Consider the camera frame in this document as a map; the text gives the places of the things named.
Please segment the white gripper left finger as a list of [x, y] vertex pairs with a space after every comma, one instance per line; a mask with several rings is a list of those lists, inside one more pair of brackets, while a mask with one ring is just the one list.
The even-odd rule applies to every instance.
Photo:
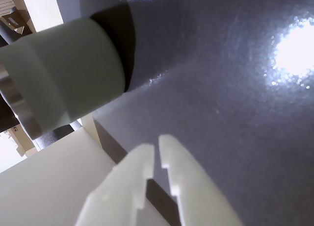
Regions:
[[86, 198], [78, 226], [134, 226], [146, 200], [147, 180], [154, 176], [154, 145], [130, 151]]

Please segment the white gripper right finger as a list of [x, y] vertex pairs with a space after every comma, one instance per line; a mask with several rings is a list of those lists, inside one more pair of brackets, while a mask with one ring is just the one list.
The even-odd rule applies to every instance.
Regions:
[[241, 226], [243, 223], [206, 171], [170, 134], [159, 136], [162, 168], [176, 197], [183, 226]]

